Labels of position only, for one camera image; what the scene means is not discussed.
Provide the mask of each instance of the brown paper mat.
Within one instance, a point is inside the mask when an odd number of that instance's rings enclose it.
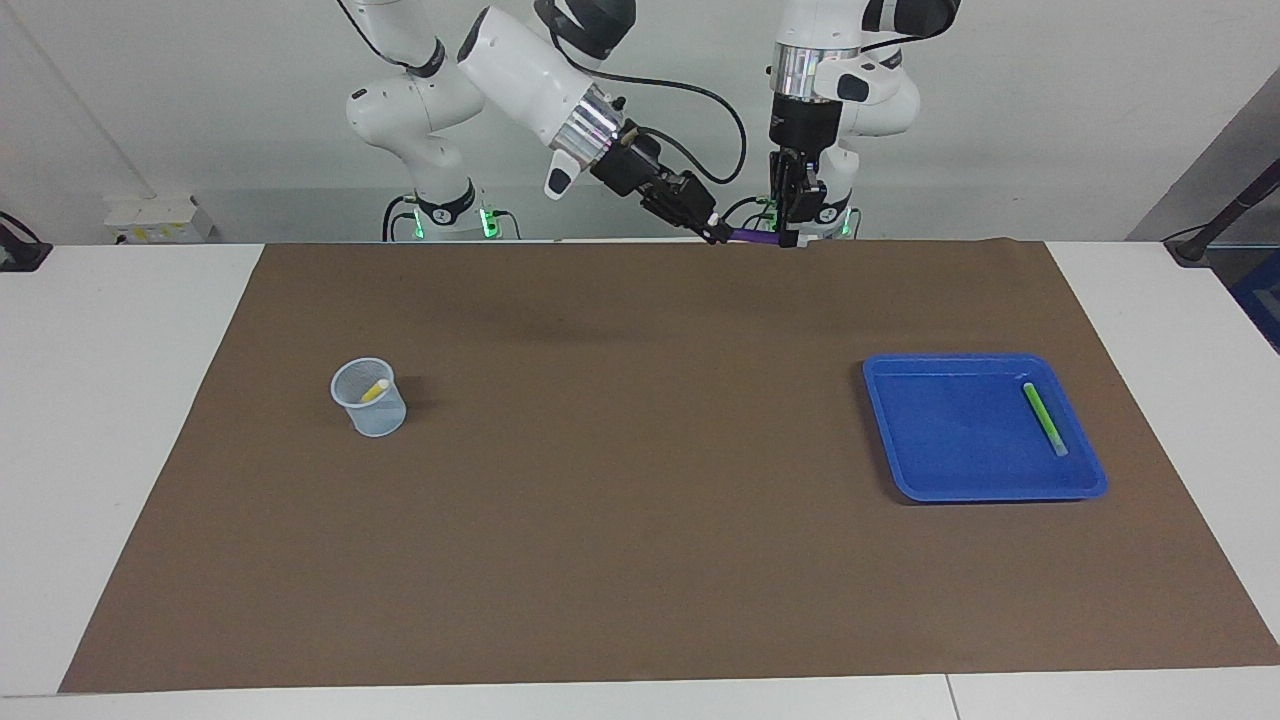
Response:
[[[922,507],[877,352],[1037,352],[1101,501]],[[344,361],[398,370],[360,438]],[[64,692],[1280,664],[1043,246],[269,247]]]

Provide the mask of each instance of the black cable clamp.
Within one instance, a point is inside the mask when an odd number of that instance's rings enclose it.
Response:
[[[35,273],[40,269],[40,265],[45,263],[45,258],[49,258],[49,254],[54,251],[54,246],[47,242],[40,242],[33,233],[31,237],[35,242],[23,242],[9,228],[0,225],[0,246],[4,247],[10,258],[0,263],[0,273]]]

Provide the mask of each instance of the white table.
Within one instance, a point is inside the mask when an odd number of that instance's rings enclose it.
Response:
[[[1155,245],[1050,246],[1280,634],[1280,357]],[[261,246],[61,247],[0,275],[0,719],[1280,717],[1280,669],[52,694]]]

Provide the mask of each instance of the white wall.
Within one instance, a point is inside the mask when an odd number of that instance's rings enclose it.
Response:
[[[196,193],[228,240],[371,238],[378,200],[406,184],[398,161],[347,128],[346,96],[389,68],[329,0],[0,3],[146,184]],[[527,0],[497,4],[524,13]],[[433,3],[451,49],[480,6]],[[763,70],[778,6],[641,0],[611,65],[705,83],[740,105],[754,172],[721,192],[726,204],[765,184]],[[925,97],[918,126],[865,143],[864,234],[1123,238],[1280,65],[1277,35],[1271,0],[969,0],[947,36],[909,50]],[[92,241],[93,199],[137,182],[92,132],[68,141],[63,126],[90,124],[76,113],[33,120],[26,108],[49,105],[49,90],[14,54],[0,49],[0,201],[56,240]],[[653,88],[626,95],[637,118],[718,168],[731,163],[736,140],[717,108]],[[568,213],[538,200],[547,151],[497,111],[449,135],[479,181],[511,188],[526,234],[666,233],[598,190]]]
[[[1169,195],[1129,234],[1160,240],[1213,219],[1280,158],[1280,70],[1240,110]],[[1249,210],[1219,245],[1280,243],[1280,192]]]

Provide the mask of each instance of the purple object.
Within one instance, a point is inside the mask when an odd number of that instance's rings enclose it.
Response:
[[[730,241],[735,240],[739,242],[754,242],[756,245],[777,245],[778,233],[741,229],[741,231],[733,231],[733,234],[730,236]]]

